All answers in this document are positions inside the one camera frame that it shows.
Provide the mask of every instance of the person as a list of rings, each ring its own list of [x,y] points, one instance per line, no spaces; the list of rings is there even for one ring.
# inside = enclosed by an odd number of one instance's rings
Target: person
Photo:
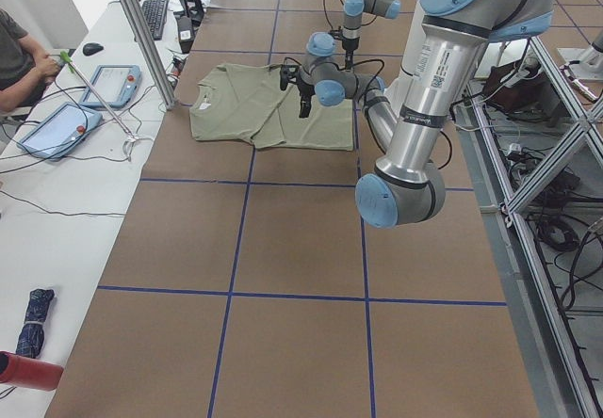
[[[0,111],[33,105],[58,71],[36,39],[0,8]]]

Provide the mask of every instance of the beige fabric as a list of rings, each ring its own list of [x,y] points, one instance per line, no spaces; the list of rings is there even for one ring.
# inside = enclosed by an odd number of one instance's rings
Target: beige fabric
[[[283,92],[279,80],[278,65],[217,66],[199,83],[199,97],[190,109],[193,138],[238,138],[258,149],[353,149],[350,100],[324,107],[313,97],[310,117],[300,119],[297,89],[289,86]]]

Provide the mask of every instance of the white table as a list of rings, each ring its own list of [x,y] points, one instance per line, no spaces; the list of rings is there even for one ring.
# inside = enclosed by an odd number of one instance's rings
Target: white table
[[[175,20],[169,14],[163,40],[156,46],[164,67],[171,63],[177,50]],[[142,80],[134,101],[153,84],[153,78],[134,43],[132,31],[119,4],[110,4],[98,24],[82,45],[98,41],[105,50],[90,57],[73,55],[73,62],[88,77],[100,64],[137,64]],[[81,85],[79,79],[64,68],[57,78],[62,88]],[[53,86],[49,92],[56,90]],[[80,91],[71,92],[77,100]],[[62,103],[63,95],[39,104],[29,120],[40,121]],[[133,112],[142,120],[139,134],[156,136],[165,107],[153,88]],[[138,122],[124,114],[124,122],[134,131]],[[23,126],[15,139],[33,128]],[[73,156],[106,156],[124,158],[122,144],[125,133],[120,126],[108,122],[91,133],[71,153]],[[0,173],[2,190],[50,210],[65,213],[125,213],[139,181],[141,168],[152,148],[152,141],[135,145],[131,162],[109,162],[102,159],[62,159],[44,161],[12,173]],[[0,157],[0,171],[28,166],[38,161],[23,154],[15,142],[9,143]],[[97,282],[122,225],[122,217],[63,217],[44,214],[31,205],[0,194],[0,348],[14,351],[24,320],[29,292],[36,288],[52,288],[53,300],[44,325],[46,341],[40,359],[65,365],[82,325]],[[53,392],[18,388],[0,401],[0,416],[40,418],[44,415]]]

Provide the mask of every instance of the keyboard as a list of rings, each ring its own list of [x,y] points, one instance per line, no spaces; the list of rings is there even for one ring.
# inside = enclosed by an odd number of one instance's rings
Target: keyboard
[[[148,0],[142,3],[142,14],[151,29],[153,40],[161,40],[168,16],[168,0]]]

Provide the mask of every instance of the green clip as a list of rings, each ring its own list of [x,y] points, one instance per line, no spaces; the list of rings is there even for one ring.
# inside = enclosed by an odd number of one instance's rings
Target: green clip
[[[75,70],[72,67],[72,58],[69,57],[69,54],[67,54],[67,52],[61,51],[60,58],[63,60],[63,62],[65,62],[67,65],[69,65],[70,72],[75,72]]]

